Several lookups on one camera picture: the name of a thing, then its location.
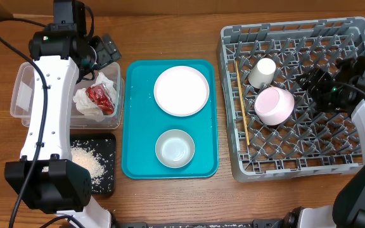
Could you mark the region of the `red snack wrapper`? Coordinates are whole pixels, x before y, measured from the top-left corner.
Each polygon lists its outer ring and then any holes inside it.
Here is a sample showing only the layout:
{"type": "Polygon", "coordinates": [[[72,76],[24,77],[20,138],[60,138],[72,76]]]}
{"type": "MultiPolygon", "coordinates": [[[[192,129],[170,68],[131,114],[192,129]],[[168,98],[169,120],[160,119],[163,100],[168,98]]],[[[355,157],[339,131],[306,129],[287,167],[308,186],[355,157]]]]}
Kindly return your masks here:
{"type": "Polygon", "coordinates": [[[92,85],[86,89],[88,98],[97,105],[104,115],[112,115],[114,106],[104,84],[92,85]]]}

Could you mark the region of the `white napkin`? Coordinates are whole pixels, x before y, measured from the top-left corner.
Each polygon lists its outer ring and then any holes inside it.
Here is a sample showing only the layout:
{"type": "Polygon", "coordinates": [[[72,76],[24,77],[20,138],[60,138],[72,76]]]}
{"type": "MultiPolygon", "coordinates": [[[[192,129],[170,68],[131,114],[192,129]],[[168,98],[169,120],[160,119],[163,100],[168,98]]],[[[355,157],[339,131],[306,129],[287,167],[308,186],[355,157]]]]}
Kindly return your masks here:
{"type": "MultiPolygon", "coordinates": [[[[111,97],[113,106],[114,106],[114,112],[117,109],[117,98],[118,98],[118,92],[115,89],[115,86],[117,85],[114,81],[110,80],[104,73],[99,72],[98,78],[95,83],[93,83],[90,86],[95,86],[98,84],[104,84],[106,86],[106,89],[111,97]]],[[[86,118],[95,120],[97,122],[101,122],[105,119],[105,117],[109,115],[104,115],[101,109],[95,105],[87,96],[86,94],[86,88],[77,89],[75,95],[73,96],[73,102],[75,103],[75,107],[78,112],[82,113],[86,118]]]]}

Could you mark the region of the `small pink bowl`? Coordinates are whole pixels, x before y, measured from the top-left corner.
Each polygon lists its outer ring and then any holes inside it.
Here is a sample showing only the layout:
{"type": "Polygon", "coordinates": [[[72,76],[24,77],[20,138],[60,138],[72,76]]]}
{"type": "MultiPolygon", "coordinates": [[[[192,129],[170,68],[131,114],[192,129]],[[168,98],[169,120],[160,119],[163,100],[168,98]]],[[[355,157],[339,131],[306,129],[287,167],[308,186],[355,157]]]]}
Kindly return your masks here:
{"type": "Polygon", "coordinates": [[[254,110],[262,123],[279,125],[291,115],[294,105],[294,97],[289,91],[268,87],[256,97],[254,110]]]}

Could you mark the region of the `cream paper cup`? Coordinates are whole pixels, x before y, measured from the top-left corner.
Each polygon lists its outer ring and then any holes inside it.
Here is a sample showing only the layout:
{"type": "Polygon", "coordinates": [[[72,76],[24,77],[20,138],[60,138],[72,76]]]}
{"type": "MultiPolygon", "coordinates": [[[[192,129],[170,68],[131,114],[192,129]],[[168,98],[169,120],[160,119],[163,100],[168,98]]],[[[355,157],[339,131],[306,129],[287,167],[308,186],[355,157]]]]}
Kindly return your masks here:
{"type": "Polygon", "coordinates": [[[262,58],[252,68],[248,81],[251,86],[260,89],[263,85],[269,86],[276,71],[276,64],[270,58],[262,58]]]}

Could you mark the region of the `large pink plate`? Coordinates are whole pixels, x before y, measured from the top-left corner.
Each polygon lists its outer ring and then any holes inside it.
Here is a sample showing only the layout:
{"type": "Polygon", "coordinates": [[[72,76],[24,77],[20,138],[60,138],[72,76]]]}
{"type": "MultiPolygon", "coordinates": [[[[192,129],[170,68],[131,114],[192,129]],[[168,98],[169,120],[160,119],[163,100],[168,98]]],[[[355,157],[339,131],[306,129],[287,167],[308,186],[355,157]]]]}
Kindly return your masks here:
{"type": "Polygon", "coordinates": [[[204,74],[190,66],[173,66],[162,72],[153,92],[157,105],[175,117],[198,113],[210,96],[204,74]]]}

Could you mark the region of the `wooden chopstick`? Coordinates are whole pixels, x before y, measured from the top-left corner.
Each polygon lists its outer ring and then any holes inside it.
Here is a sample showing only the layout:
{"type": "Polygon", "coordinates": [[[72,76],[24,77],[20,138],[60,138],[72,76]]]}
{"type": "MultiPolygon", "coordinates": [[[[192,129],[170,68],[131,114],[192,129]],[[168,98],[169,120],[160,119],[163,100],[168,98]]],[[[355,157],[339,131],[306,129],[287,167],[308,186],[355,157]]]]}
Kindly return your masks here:
{"type": "Polygon", "coordinates": [[[240,98],[240,106],[241,106],[243,125],[244,125],[244,128],[245,128],[246,143],[247,143],[247,146],[249,147],[250,138],[249,138],[249,135],[248,135],[247,117],[246,117],[246,112],[245,112],[243,93],[242,93],[242,88],[241,88],[241,79],[240,79],[240,73],[239,73],[239,69],[238,69],[238,61],[237,60],[234,61],[234,66],[235,66],[235,70],[236,70],[236,80],[237,80],[237,84],[238,84],[238,93],[239,93],[239,98],[240,98]]]}

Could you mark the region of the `grey round bowl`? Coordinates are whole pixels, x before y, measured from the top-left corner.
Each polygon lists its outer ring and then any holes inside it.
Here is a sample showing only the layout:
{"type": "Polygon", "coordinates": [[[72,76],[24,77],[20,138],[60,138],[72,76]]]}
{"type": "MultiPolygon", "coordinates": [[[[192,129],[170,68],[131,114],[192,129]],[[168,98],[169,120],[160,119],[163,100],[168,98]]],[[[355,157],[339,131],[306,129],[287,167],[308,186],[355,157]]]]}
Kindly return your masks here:
{"type": "Polygon", "coordinates": [[[169,168],[182,168],[193,159],[195,142],[187,132],[171,129],[157,139],[155,154],[162,165],[169,168]]]}

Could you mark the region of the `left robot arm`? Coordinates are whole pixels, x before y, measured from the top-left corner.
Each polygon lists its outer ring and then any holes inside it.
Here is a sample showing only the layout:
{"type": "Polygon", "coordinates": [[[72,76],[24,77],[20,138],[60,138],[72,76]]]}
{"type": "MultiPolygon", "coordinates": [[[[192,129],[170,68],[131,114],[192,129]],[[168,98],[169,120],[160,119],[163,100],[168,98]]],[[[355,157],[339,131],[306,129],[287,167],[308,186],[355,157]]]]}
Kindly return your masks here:
{"type": "Polygon", "coordinates": [[[87,169],[72,161],[71,101],[80,69],[92,69],[96,52],[85,29],[74,23],[52,23],[34,34],[26,60],[34,67],[34,97],[29,131],[19,161],[5,164],[5,179],[20,203],[55,214],[78,227],[116,227],[112,212],[92,196],[87,169]]]}

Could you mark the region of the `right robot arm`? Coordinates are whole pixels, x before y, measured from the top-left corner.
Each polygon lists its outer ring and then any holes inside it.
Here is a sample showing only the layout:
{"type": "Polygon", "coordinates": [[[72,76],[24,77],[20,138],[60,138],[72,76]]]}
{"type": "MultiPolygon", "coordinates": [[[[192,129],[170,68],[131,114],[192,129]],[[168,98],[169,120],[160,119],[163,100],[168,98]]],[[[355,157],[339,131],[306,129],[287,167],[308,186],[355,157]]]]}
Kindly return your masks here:
{"type": "Polygon", "coordinates": [[[321,112],[345,112],[357,129],[363,166],[331,206],[298,207],[286,214],[282,227],[365,227],[365,56],[337,59],[335,75],[314,68],[296,78],[321,112]]]}

